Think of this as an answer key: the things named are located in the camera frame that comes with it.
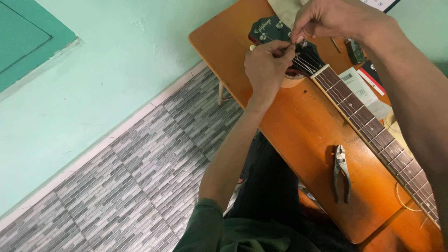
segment guitar neck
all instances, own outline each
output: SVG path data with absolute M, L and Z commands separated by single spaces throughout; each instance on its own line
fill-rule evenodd
M 317 71 L 311 79 L 422 211 L 440 228 L 432 188 L 417 161 L 406 152 L 329 65 Z

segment dark pants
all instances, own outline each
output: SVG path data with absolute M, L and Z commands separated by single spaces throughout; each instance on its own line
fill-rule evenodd
M 277 221 L 307 237 L 322 252 L 357 251 L 330 220 L 314 222 L 302 211 L 298 178 L 263 134 L 252 141 L 233 209 L 226 218 Z

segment guitar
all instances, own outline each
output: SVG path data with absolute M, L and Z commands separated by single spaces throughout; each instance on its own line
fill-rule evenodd
M 290 33 L 291 30 L 277 16 L 266 17 L 252 25 L 249 40 L 256 45 L 275 39 L 290 41 Z M 434 194 L 423 169 L 345 85 L 330 65 L 324 64 L 315 45 L 306 40 L 296 45 L 296 57 L 285 75 L 285 79 L 302 75 L 311 79 L 440 229 Z

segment epiphone logo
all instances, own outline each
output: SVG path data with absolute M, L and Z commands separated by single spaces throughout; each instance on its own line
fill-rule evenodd
M 260 27 L 258 27 L 257 29 L 254 30 L 254 32 L 255 33 L 261 32 L 262 30 L 264 30 L 264 27 L 266 27 L 268 24 L 269 25 L 271 24 L 271 20 L 270 19 L 268 21 L 266 21 L 266 23 L 261 24 Z

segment pliers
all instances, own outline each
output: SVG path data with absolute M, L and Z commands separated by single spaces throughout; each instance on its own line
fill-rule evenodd
M 347 162 L 345 160 L 345 150 L 342 145 L 336 145 L 336 151 L 335 151 L 335 167 L 333 170 L 333 184 L 334 184 L 334 190 L 336 195 L 336 203 L 339 204 L 339 193 L 337 190 L 337 178 L 339 171 L 342 171 L 342 173 L 345 175 L 345 178 L 347 179 L 347 191 L 344 195 L 344 202 L 349 204 L 350 201 L 350 192 L 351 192 L 351 182 L 350 182 L 350 175 L 349 170 L 347 168 Z

